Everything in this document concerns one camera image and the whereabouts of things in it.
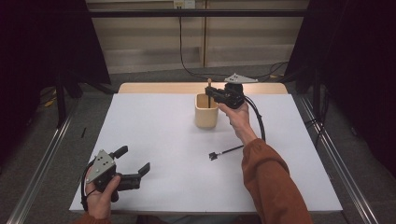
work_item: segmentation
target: power cord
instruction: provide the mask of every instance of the power cord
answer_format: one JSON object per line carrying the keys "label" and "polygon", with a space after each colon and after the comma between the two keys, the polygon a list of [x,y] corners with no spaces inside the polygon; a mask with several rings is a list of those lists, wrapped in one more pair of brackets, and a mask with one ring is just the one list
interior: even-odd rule
{"label": "power cord", "polygon": [[[181,65],[183,66],[184,70],[186,70],[187,73],[189,73],[191,76],[193,77],[198,77],[198,78],[202,78],[207,80],[207,77],[205,76],[217,76],[217,77],[229,77],[229,74],[220,74],[220,73],[194,73],[192,71],[190,71],[189,69],[187,69],[187,67],[184,64],[184,60],[183,60],[183,53],[182,53],[182,46],[183,46],[183,42],[182,42],[182,28],[181,28],[181,17],[178,18],[178,24],[179,24],[179,53],[180,53],[180,60],[181,60]],[[262,82],[267,81],[271,75],[274,74],[275,71],[279,70],[283,65],[288,64],[289,62],[282,62],[282,63],[274,63],[271,65],[270,67],[270,71],[264,75],[259,75],[259,76],[255,76],[255,77],[251,77],[251,78],[260,78],[260,77],[267,77],[267,79],[263,80]]]}

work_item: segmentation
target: gray floor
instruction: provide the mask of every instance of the gray floor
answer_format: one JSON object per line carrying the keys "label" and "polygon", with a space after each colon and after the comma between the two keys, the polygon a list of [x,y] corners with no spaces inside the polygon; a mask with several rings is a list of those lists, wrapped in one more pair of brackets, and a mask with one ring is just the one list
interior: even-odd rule
{"label": "gray floor", "polygon": [[[270,66],[238,66],[211,69],[193,69],[195,73],[222,73],[231,75],[237,73],[244,76],[266,74]],[[117,90],[123,82],[152,81],[203,81],[192,77],[184,70],[144,72],[138,74],[112,75],[113,84],[109,88]],[[105,95],[89,86],[81,85],[84,95],[79,100],[67,98],[68,106],[76,103],[75,114],[71,119],[64,139],[45,173],[43,183],[35,196],[29,213],[21,219],[24,223],[69,223],[79,217],[68,211],[78,187],[78,179],[91,156],[92,148],[102,127],[106,112],[112,97]],[[309,120],[302,97],[297,95],[294,83],[287,84],[288,91],[293,94],[303,120]],[[351,125],[343,116],[336,103],[330,100],[326,117],[326,131],[332,138],[348,171],[359,186],[362,195],[372,208],[377,223],[396,223],[396,181],[387,170],[373,158],[363,139],[354,135]],[[34,176],[35,169],[43,158],[57,124],[57,108],[54,105],[41,105],[35,112],[32,122],[21,139],[15,153],[2,167],[0,175],[0,223],[6,223],[11,212],[28,187]],[[313,127],[308,127],[313,141],[317,133]],[[343,213],[312,214],[315,223],[364,223],[361,214],[355,206],[340,175],[324,146],[318,144],[318,154],[321,157],[334,189],[343,205]],[[114,223],[134,223],[133,216],[115,215]]]}

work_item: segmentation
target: wooden container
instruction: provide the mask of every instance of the wooden container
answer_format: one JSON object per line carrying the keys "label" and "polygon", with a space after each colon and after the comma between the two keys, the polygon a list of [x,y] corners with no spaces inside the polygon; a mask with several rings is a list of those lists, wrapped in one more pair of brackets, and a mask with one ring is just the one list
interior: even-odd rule
{"label": "wooden container", "polygon": [[199,128],[214,128],[218,123],[218,104],[204,93],[195,96],[195,125]]}

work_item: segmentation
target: human hand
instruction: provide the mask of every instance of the human hand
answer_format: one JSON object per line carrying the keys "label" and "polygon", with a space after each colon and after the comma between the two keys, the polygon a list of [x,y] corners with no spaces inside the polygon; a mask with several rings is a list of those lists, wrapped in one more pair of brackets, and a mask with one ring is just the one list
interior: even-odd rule
{"label": "human hand", "polygon": [[231,109],[225,104],[218,104],[218,107],[228,116],[236,136],[241,139],[244,146],[257,138],[257,135],[250,126],[248,104],[246,102],[237,109]]}
{"label": "human hand", "polygon": [[89,183],[85,187],[85,192],[88,195],[88,213],[90,216],[96,219],[110,219],[111,216],[111,194],[116,190],[120,183],[120,176],[115,175],[108,185],[105,191],[100,192],[96,190],[93,182]]}

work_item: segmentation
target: black pole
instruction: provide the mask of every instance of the black pole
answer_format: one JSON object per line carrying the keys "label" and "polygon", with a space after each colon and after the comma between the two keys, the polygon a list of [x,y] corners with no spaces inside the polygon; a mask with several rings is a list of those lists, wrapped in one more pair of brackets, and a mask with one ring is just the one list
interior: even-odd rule
{"label": "black pole", "polygon": [[66,103],[64,101],[64,85],[62,83],[62,73],[56,77],[56,99],[58,103],[58,125],[60,128],[66,120]]}
{"label": "black pole", "polygon": [[315,69],[315,81],[314,81],[314,92],[313,92],[313,109],[317,121],[322,122],[320,115],[320,74],[318,69]]}

